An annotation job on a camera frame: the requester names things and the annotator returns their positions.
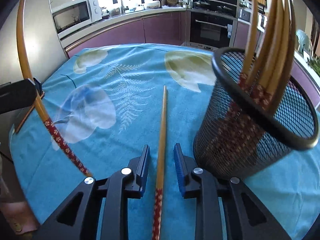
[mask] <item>mesh basket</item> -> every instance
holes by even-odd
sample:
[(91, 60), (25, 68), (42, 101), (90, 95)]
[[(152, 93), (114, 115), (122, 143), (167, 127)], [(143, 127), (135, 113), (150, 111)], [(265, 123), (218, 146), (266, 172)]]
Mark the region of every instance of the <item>mesh basket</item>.
[[(274, 114), (267, 114), (237, 85), (244, 50), (215, 51), (212, 66), (217, 77), (211, 99), (194, 139), (194, 157), (217, 178), (244, 179), (287, 155), (318, 142), (314, 107), (293, 77)], [(230, 108), (238, 109), (230, 114)]]

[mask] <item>oven window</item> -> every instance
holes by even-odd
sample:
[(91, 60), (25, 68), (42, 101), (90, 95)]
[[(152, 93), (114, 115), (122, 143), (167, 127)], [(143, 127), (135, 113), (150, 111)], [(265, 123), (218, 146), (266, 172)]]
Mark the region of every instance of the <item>oven window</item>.
[(214, 41), (220, 40), (221, 27), (202, 24), (200, 29), (200, 37)]
[(90, 19), (85, 1), (57, 11), (52, 16), (58, 33)]

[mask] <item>oven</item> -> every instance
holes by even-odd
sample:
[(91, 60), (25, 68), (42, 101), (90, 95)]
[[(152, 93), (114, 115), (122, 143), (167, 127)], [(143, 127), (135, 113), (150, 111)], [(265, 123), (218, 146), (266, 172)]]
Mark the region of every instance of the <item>oven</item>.
[(190, 45), (214, 50), (233, 47), (237, 20), (218, 14), (191, 12)]

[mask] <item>cabinet handle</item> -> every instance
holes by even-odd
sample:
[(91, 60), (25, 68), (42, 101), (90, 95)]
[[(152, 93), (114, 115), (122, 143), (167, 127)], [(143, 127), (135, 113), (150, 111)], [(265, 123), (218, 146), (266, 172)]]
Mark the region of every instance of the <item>cabinet handle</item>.
[(198, 20), (196, 20), (196, 22), (197, 23), (204, 23), (204, 24), (214, 25), (214, 26), (218, 26), (218, 27), (221, 27), (221, 28), (228, 29), (228, 26), (222, 26), (222, 25), (215, 24), (215, 23), (203, 22), (203, 21), (198, 21)]

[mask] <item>microwave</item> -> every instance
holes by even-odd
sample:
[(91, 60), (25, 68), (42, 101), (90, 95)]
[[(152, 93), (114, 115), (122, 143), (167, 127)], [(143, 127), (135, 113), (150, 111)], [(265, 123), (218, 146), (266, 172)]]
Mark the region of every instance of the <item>microwave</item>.
[(52, 9), (59, 38), (102, 19), (98, 0), (74, 0)]

